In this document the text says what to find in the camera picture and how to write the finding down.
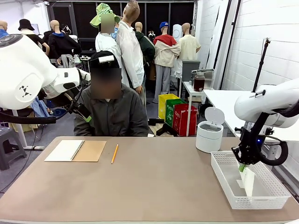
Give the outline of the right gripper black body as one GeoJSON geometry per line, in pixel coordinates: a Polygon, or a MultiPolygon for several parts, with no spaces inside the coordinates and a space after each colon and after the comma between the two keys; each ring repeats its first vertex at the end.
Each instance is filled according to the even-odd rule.
{"type": "Polygon", "coordinates": [[[251,128],[247,130],[245,127],[242,127],[241,137],[240,137],[240,151],[241,152],[259,152],[259,147],[257,143],[259,135],[259,129],[251,128]]]}

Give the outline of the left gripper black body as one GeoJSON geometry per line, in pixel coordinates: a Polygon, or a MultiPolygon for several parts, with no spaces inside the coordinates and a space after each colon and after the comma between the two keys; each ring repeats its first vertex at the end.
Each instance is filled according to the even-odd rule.
{"type": "Polygon", "coordinates": [[[54,106],[55,107],[63,107],[65,110],[71,108],[71,112],[75,109],[78,109],[79,102],[76,102],[76,96],[79,94],[78,88],[73,88],[67,90],[64,93],[61,93],[57,97],[54,98],[54,106]]]}

